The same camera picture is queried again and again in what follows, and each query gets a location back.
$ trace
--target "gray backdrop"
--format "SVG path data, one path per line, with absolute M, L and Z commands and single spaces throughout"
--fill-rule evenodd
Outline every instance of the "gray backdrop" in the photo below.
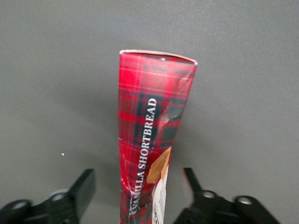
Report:
M 92 167 L 97 193 L 82 223 L 118 223 L 122 49 L 199 63 L 166 224 L 191 202 L 185 166 L 204 188 L 254 196 L 280 222 L 298 223 L 297 0 L 0 0 L 0 206 L 39 203 Z

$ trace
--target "metal screw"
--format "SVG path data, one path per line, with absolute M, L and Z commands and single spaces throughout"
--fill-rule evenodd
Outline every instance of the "metal screw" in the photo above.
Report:
M 252 202 L 248 198 L 245 198 L 245 197 L 240 197 L 238 200 L 239 200 L 239 202 L 241 202 L 243 204 L 252 204 Z
M 54 197 L 52 197 L 52 201 L 58 201 L 63 197 L 64 197 L 64 194 L 57 194 Z
M 19 209 L 26 205 L 26 202 L 19 202 L 13 206 L 13 209 Z
M 215 197 L 215 195 L 212 192 L 209 192 L 209 191 L 204 191 L 203 196 L 207 197 L 207 198 L 214 198 Z

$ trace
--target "plaid cardboard tube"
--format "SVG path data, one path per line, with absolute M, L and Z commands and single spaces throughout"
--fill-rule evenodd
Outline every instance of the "plaid cardboard tube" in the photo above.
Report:
M 149 173 L 161 172 L 162 167 L 167 167 L 167 176 L 170 147 L 181 121 L 197 62 L 157 51 L 123 50 L 120 54 L 120 224 L 162 224 L 165 198 L 160 199 L 157 207 L 158 202 L 154 199 L 162 178 L 153 183 L 147 177 Z M 164 182 L 162 188 L 165 188 L 166 178 Z

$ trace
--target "package lid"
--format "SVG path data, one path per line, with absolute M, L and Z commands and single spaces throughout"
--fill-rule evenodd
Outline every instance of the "package lid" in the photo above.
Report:
M 194 65 L 197 65 L 197 61 L 185 57 L 185 56 L 181 56 L 181 55 L 176 55 L 176 54 L 172 54 L 172 53 L 167 53 L 167 52 L 161 52 L 161 51 L 154 51 L 154 50 L 121 50 L 120 54 L 124 54 L 124 53 L 136 53 L 136 54 L 149 54 L 149 55 L 159 55 L 159 56 L 170 56 L 170 57 L 177 57 L 177 58 L 181 58 L 183 60 L 187 60 L 188 62 L 192 62 Z

